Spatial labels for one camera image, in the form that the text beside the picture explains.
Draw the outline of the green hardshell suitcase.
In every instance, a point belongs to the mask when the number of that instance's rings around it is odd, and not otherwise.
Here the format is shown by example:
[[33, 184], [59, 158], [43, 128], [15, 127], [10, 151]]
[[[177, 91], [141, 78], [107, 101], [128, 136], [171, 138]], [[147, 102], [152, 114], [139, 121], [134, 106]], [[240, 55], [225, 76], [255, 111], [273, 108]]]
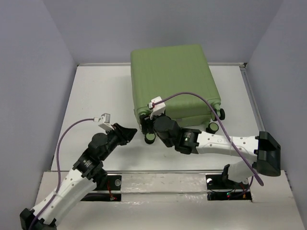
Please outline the green hardshell suitcase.
[[[221, 97], [201, 45], [179, 45], [136, 49], [130, 53], [134, 114], [150, 114], [148, 103], [160, 96], [166, 101], [165, 113], [181, 127], [203, 126], [210, 133], [219, 129], [212, 113], [225, 119]], [[153, 134], [144, 135], [147, 144]]]

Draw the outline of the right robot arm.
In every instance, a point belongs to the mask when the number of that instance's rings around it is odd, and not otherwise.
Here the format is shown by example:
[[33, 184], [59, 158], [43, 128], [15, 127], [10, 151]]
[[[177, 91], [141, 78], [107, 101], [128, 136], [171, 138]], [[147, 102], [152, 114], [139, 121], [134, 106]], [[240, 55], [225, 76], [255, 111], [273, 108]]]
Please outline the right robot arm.
[[222, 172], [221, 183], [231, 188], [254, 176], [263, 185], [260, 175], [278, 177], [281, 175], [281, 146], [266, 131], [256, 136], [225, 137], [208, 130], [180, 127], [166, 115], [140, 116], [144, 135], [153, 134], [168, 148], [182, 154], [220, 154], [240, 157], [237, 163], [228, 163]]

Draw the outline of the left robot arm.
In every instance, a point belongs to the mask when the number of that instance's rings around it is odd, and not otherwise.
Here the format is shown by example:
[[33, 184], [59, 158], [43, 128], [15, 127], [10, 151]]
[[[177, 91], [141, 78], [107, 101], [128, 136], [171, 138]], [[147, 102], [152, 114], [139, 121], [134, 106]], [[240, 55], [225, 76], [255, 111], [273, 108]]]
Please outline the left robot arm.
[[93, 135], [87, 149], [74, 163], [64, 179], [59, 178], [57, 187], [33, 208], [20, 213], [23, 230], [55, 230], [89, 192], [106, 185], [107, 172], [103, 161], [117, 146], [132, 141], [137, 129], [114, 123], [106, 133]]

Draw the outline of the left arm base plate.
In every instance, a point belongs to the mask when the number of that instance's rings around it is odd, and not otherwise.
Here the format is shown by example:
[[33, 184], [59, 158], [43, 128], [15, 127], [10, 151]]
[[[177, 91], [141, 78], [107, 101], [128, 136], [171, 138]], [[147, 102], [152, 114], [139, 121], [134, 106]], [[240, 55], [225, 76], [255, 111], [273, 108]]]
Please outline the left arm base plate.
[[122, 175], [108, 175], [106, 181], [100, 182], [97, 188], [89, 192], [81, 201], [85, 202], [120, 202]]

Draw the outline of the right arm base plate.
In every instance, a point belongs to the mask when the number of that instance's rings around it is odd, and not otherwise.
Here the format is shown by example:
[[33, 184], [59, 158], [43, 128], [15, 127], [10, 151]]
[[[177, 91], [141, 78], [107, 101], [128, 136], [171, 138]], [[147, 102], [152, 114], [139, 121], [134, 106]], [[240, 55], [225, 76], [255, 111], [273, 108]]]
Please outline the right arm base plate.
[[252, 201], [251, 184], [223, 180], [221, 174], [206, 175], [208, 201]]

